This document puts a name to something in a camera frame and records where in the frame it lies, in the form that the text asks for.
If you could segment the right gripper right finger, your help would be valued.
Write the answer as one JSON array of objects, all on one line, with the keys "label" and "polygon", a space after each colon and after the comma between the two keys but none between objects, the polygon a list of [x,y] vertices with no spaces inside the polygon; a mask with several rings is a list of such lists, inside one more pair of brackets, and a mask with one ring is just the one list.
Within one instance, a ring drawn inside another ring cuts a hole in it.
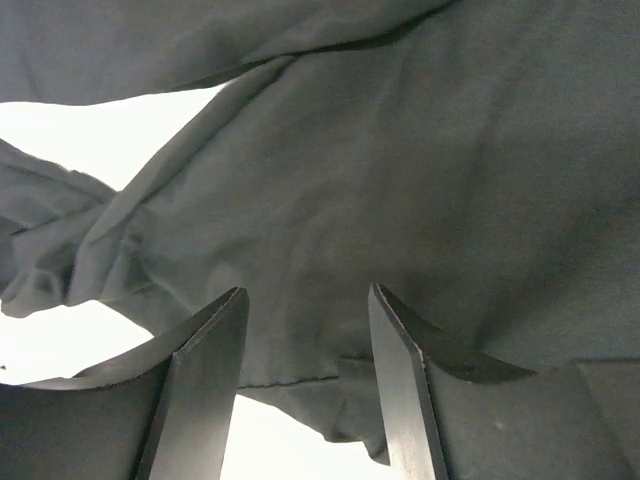
[{"label": "right gripper right finger", "polygon": [[386,287],[369,324],[391,466],[402,479],[635,479],[639,363],[540,372],[475,350]]}]

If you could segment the black trousers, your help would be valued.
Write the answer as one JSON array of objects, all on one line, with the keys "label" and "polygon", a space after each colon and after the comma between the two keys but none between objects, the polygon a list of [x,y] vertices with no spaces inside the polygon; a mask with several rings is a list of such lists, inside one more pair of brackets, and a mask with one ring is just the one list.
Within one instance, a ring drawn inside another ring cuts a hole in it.
[{"label": "black trousers", "polygon": [[2,144],[6,315],[244,287],[241,393],[379,463],[373,283],[523,367],[638,355],[637,2],[1,5],[3,102],[215,85],[120,191]]}]

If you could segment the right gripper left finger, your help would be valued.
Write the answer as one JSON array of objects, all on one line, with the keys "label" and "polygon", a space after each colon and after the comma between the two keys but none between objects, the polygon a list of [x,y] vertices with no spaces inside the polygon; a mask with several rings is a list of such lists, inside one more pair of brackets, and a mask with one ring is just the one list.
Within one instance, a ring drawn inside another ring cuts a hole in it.
[{"label": "right gripper left finger", "polygon": [[3,385],[2,478],[219,478],[248,310],[233,288],[72,378]]}]

